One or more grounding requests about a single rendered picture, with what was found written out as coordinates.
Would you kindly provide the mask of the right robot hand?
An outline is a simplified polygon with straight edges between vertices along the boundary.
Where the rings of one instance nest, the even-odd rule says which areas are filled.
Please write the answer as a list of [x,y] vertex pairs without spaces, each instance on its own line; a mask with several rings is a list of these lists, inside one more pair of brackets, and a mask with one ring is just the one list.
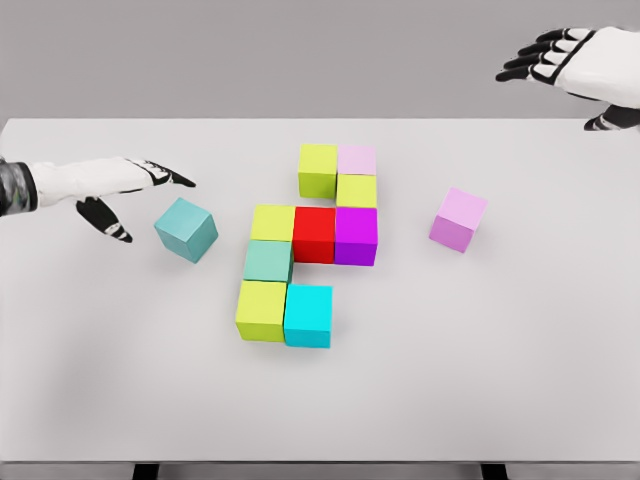
[[495,80],[522,80],[607,104],[585,131],[640,128],[640,31],[566,27],[539,35],[503,64]]

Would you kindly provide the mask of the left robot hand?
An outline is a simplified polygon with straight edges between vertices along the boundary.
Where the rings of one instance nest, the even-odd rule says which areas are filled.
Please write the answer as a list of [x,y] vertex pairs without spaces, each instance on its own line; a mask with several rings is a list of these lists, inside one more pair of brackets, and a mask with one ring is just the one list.
[[168,167],[125,157],[90,161],[87,170],[78,174],[77,181],[77,212],[99,232],[124,243],[131,243],[133,238],[103,196],[133,193],[169,183],[196,187],[195,182]]

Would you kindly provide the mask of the teal blue cube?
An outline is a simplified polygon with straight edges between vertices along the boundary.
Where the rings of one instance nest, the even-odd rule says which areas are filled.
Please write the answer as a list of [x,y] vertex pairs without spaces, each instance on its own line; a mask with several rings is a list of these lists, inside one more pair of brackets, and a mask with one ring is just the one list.
[[154,228],[167,250],[194,264],[219,237],[212,214],[181,197],[156,220]]

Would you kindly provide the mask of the yellow-green cube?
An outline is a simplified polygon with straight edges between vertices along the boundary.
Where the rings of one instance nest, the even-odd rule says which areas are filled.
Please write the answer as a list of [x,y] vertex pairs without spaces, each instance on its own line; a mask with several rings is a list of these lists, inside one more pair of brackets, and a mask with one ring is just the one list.
[[336,205],[349,208],[376,208],[377,177],[375,175],[339,174]]
[[259,204],[254,209],[251,240],[293,240],[296,207],[290,205]]
[[334,199],[337,188],[337,161],[336,145],[302,144],[298,165],[300,196]]
[[243,280],[235,323],[246,341],[283,342],[288,284]]

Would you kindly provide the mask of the mint green cube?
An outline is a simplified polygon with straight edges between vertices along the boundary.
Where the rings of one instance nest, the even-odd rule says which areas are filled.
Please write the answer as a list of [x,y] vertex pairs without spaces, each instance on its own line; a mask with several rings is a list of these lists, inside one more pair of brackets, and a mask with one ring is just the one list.
[[274,240],[250,240],[245,258],[244,280],[285,282],[293,272],[292,243]]

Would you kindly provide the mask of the red cube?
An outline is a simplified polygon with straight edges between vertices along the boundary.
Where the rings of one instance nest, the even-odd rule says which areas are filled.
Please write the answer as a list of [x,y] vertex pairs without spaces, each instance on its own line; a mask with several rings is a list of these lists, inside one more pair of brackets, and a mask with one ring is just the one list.
[[333,264],[336,209],[297,206],[293,230],[294,261]]

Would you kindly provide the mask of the orchid pink cube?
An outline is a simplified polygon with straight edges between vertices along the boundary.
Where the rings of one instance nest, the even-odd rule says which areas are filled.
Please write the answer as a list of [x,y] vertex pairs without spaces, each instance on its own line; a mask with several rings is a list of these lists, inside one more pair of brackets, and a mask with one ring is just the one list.
[[464,253],[480,225],[487,206],[486,199],[451,187],[436,213],[429,238]]

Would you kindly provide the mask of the bright cyan cube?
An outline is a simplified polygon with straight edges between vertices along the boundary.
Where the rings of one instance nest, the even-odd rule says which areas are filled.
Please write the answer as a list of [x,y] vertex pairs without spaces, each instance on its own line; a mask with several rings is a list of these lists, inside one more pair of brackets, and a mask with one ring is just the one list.
[[328,349],[331,346],[332,321],[331,286],[288,286],[283,324],[287,346]]

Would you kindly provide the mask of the pale pink cube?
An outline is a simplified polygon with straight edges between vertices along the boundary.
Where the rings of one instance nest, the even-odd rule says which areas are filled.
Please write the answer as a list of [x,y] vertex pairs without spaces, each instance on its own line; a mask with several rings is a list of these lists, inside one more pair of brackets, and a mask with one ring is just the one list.
[[339,145],[337,172],[339,174],[375,175],[375,148],[365,145]]

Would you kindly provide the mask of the purple cube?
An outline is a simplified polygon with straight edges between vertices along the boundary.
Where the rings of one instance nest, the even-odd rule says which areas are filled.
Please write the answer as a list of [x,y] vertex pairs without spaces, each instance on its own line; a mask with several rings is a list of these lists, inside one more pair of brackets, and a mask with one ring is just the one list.
[[376,208],[336,209],[335,255],[338,265],[373,266],[378,247]]

